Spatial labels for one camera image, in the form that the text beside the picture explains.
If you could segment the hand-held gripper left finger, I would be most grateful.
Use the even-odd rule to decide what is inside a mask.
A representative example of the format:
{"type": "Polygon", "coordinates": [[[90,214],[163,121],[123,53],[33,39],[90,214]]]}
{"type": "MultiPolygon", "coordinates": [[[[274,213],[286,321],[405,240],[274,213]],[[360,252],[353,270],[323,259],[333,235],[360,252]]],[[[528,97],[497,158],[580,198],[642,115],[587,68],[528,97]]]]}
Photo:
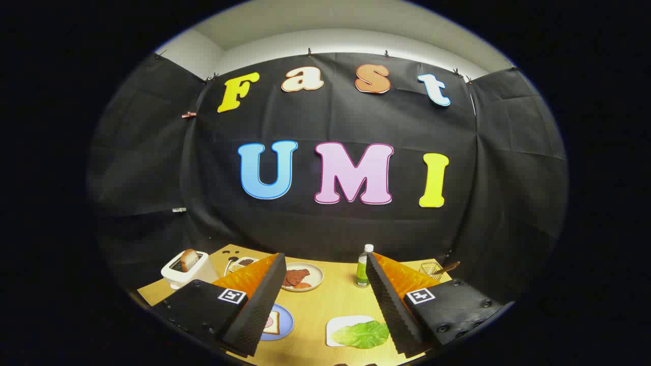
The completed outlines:
{"type": "Polygon", "coordinates": [[[285,274],[285,255],[275,253],[212,283],[192,280],[153,314],[207,349],[254,356],[285,274]]]}

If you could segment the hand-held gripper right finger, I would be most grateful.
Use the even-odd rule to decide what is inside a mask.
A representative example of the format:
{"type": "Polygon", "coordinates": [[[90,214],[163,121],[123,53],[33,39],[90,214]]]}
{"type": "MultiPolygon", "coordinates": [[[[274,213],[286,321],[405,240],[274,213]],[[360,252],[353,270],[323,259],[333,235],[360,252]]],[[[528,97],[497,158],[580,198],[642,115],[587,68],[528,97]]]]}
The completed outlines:
{"type": "Polygon", "coordinates": [[[437,281],[378,253],[367,256],[366,276],[397,352],[404,356],[460,347],[514,305],[465,280],[437,281]]]}

